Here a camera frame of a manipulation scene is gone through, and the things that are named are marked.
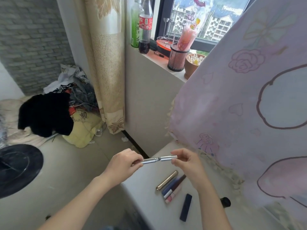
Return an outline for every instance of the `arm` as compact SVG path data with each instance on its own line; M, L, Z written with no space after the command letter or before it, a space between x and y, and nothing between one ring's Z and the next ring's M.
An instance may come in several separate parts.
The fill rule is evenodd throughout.
M178 155L172 164L180 167L198 191L203 230L232 230L217 192L210 182L198 155L182 148L171 152Z
M114 186L125 181L143 166L136 161L143 157L135 151L126 149L111 159L105 171L75 197L63 209L46 221L39 230L80 230L99 200Z

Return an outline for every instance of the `white table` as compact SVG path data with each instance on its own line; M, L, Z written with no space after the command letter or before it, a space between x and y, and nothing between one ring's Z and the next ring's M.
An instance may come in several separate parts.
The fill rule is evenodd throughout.
M174 149L180 148L175 142L167 144L154 157L170 155ZM282 230L284 229L276 220L269 216L264 210L251 210L246 212L240 203L235 201L231 182L228 178L221 176L203 161L206 172L216 188L218 195L228 197L232 202L231 207L225 209L228 219L234 230ZM156 186L167 178L173 171L178 170L179 176L183 175L181 169L173 166L170 161L159 161L145 164L132 177L123 182L128 195L131 197L137 211L153 230L186 230L202 229L201 211L198 194L192 187L189 179L182 182L182 190L166 204ZM192 195L190 210L186 222L179 220L182 205L186 194Z

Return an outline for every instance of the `pink fabric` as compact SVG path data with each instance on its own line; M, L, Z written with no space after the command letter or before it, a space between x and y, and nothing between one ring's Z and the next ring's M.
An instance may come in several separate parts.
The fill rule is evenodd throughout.
M279 201L305 222L306 6L256 0L181 88L169 123L180 142L240 174L256 205Z

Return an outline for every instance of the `windowsill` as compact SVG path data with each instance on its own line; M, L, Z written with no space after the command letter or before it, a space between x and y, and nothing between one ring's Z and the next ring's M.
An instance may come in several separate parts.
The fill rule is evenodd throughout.
M130 45L129 45L129 47L132 50L135 50L137 53L139 53L137 48L133 48ZM180 79L184 83L186 83L187 79L184 78L185 69L183 69L181 72L173 72L173 71L169 70L167 68L167 64L168 64L168 61L169 61L168 57L165 56L163 58L163 57L160 57L158 55L155 55L154 51L152 51L152 50L149 50L149 52L147 54L141 54L141 55L148 58L150 61L154 62L156 65L160 66L164 70L168 71L170 74L174 75L175 77L177 77L178 79Z

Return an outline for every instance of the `curtain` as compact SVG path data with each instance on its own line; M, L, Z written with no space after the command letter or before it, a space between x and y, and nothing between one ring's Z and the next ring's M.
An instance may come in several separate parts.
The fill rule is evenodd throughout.
M110 133L124 130L124 0L74 0L101 118Z
M176 96L169 132L307 222L307 0L256 0Z

